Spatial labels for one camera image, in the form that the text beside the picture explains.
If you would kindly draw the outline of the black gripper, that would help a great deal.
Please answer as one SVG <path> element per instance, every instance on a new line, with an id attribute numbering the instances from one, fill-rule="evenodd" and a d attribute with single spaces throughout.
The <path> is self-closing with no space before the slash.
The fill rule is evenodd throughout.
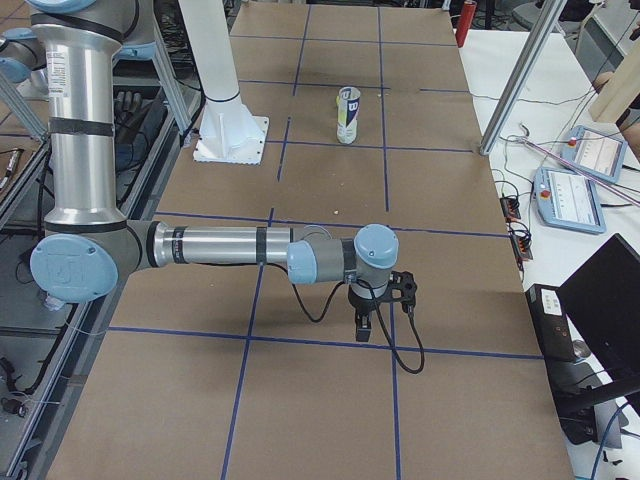
<path id="1" fill-rule="evenodd" d="M 370 313 L 377 306 L 390 299 L 391 287 L 378 287 L 370 290 L 366 286 L 352 284 L 349 286 L 348 300 L 355 310 L 355 340 L 368 342 L 371 335 Z"/>

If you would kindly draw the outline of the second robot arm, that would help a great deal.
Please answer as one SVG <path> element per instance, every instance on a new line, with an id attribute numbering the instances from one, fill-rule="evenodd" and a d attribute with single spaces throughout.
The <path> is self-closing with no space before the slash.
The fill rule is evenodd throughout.
<path id="1" fill-rule="evenodd" d="M 48 100 L 46 52 L 31 28 L 1 34 L 1 73 L 27 99 Z"/>

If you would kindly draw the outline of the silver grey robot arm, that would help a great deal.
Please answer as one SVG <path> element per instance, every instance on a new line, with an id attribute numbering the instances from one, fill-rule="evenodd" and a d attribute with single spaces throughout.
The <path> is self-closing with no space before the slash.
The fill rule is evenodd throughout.
<path id="1" fill-rule="evenodd" d="M 31 11 L 46 52 L 55 192 L 45 236 L 30 257 L 42 290 L 66 303 L 86 303 L 147 268 L 269 265 L 296 286 L 347 285 L 356 339 L 368 340 L 381 305 L 401 298 L 399 241 L 390 228 L 370 224 L 340 239 L 316 226 L 171 227 L 128 219 L 116 201 L 113 64 L 125 49 L 143 58 L 155 54 L 153 5 L 34 1 Z"/>

